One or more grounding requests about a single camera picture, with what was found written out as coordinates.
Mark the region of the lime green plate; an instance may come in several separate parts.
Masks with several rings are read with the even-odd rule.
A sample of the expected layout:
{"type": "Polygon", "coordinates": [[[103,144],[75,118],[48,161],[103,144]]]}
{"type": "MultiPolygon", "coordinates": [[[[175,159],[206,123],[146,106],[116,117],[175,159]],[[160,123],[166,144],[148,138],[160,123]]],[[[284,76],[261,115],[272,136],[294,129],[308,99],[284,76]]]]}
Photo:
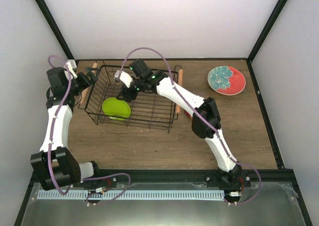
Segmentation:
{"type": "Polygon", "coordinates": [[[130,106],[117,98],[105,99],[102,103],[102,110],[112,120],[124,121],[131,115],[130,106]]]}

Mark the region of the small red floral plate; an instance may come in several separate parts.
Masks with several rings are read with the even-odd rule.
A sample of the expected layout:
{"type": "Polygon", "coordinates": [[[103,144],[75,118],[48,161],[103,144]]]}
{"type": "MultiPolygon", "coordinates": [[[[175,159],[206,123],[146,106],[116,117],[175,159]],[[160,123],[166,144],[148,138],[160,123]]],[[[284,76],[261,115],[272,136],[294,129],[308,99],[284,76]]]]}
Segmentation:
{"type": "Polygon", "coordinates": [[[190,114],[189,112],[187,111],[184,111],[185,115],[189,118],[189,119],[193,119],[193,116],[192,114],[190,114]]]}

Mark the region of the large red blue-flower plate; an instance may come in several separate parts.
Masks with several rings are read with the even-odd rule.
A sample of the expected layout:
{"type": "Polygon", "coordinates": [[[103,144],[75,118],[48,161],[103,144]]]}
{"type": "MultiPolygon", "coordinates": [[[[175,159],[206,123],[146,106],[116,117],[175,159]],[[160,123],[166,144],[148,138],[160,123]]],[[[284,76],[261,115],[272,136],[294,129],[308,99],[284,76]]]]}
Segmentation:
{"type": "Polygon", "coordinates": [[[209,71],[207,76],[209,86],[219,94],[234,96],[246,87],[244,75],[234,67],[218,66],[209,71]]]}

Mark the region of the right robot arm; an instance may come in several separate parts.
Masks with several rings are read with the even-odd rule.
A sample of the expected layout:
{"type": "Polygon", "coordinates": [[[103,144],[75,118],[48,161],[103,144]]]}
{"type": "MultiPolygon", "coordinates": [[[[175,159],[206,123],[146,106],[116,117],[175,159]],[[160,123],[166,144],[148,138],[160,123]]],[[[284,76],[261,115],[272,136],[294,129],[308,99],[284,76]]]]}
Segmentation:
{"type": "Polygon", "coordinates": [[[153,70],[142,59],[129,65],[133,76],[118,70],[115,80],[122,82],[117,99],[131,102],[138,93],[150,91],[174,102],[192,117],[191,129],[204,139],[211,149],[224,186],[234,187],[239,182],[242,167],[231,153],[221,128],[221,117],[213,98],[203,98],[191,93],[171,79],[171,71],[153,70]]]}

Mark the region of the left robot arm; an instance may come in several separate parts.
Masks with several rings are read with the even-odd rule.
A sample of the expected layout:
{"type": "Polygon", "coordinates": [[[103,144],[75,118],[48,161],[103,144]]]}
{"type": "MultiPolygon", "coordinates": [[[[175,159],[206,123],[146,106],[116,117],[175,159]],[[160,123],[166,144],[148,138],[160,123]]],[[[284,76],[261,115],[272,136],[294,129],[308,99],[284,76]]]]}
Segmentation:
{"type": "Polygon", "coordinates": [[[75,98],[98,79],[97,68],[86,68],[86,71],[69,74],[62,67],[47,71],[50,83],[46,93],[48,126],[39,152],[30,157],[33,170],[46,191],[59,190],[61,187],[80,183],[81,180],[90,188],[97,188],[102,182],[97,163],[78,163],[67,145],[75,98]]]}

